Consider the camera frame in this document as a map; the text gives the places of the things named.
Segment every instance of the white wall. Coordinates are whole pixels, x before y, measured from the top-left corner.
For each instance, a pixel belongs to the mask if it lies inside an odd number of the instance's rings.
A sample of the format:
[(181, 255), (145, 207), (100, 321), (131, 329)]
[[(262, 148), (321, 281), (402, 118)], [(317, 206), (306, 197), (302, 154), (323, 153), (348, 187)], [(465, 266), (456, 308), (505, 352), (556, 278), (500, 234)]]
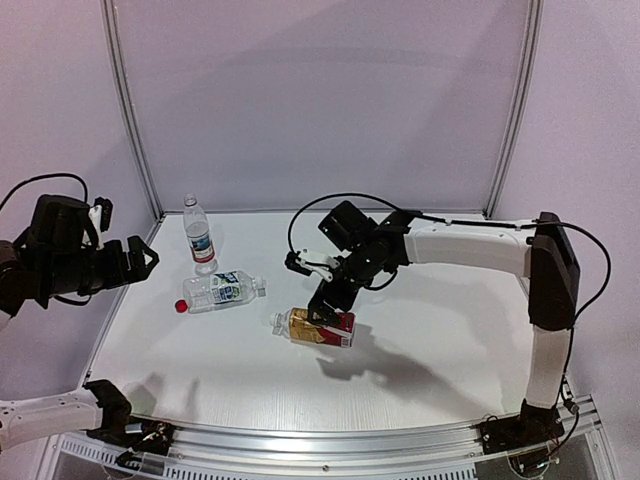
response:
[[(107, 238), (146, 235), (152, 218), (142, 195), (117, 103), (100, 2), (21, 0), (0, 4), (0, 197), (17, 182), (71, 171), (91, 200), (114, 201)], [(28, 226), (41, 193), (80, 195), (71, 181), (25, 188), (0, 212), (0, 238)], [(115, 292), (85, 308), (26, 305), (0, 332), (0, 398), (76, 388)], [(34, 445), (0, 455), (2, 480), (31, 478)]]
[[(623, 478), (640, 472), (640, 2), (545, 2), (531, 91), (498, 216), (548, 209), (611, 250), (613, 278), (579, 322), (570, 376), (593, 394)], [(581, 298), (599, 251), (575, 236)]]
[(119, 0), (162, 205), (292, 209), (367, 191), (481, 211), (527, 0)]

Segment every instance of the upright water bottle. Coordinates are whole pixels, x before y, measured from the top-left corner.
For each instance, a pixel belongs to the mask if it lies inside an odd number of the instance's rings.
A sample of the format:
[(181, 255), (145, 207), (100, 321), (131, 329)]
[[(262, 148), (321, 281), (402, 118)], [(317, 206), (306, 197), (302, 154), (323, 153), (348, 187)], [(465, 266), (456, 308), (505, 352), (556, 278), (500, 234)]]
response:
[(183, 220), (191, 256), (196, 262), (196, 274), (204, 276), (213, 273), (218, 268), (218, 261), (209, 233), (209, 222), (193, 194), (184, 197)]

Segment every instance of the bottle label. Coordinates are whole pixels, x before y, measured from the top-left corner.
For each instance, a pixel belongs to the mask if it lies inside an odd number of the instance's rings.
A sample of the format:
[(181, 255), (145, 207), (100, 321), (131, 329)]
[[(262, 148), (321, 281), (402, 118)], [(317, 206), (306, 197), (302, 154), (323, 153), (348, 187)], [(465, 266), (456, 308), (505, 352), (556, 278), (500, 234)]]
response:
[(211, 293), (216, 305), (243, 300), (242, 289), (236, 272), (214, 273), (211, 275)]
[(209, 232), (199, 237), (189, 237), (189, 244), (191, 245), (191, 255), (196, 262), (207, 263), (213, 260), (215, 251)]

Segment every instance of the white bottle cap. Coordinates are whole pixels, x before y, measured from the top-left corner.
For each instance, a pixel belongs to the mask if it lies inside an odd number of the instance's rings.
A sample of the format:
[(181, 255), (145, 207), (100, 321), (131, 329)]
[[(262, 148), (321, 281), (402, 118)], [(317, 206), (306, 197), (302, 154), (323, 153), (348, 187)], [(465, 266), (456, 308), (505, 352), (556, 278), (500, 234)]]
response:
[(253, 279), (253, 285), (256, 288), (256, 293), (259, 297), (265, 297), (267, 295), (267, 282), (262, 277), (255, 277)]
[(193, 193), (189, 193), (184, 196), (185, 207), (193, 207), (196, 203), (198, 203), (198, 199)]

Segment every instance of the red bottle cap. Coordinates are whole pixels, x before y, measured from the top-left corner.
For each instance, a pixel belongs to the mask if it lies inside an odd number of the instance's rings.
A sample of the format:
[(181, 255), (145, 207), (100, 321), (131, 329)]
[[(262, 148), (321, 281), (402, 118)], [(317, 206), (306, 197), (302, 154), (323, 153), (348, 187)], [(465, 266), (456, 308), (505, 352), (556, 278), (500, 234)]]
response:
[(184, 313), (187, 310), (189, 310), (189, 305), (187, 305), (187, 302), (185, 300), (178, 300), (176, 302), (176, 312)]

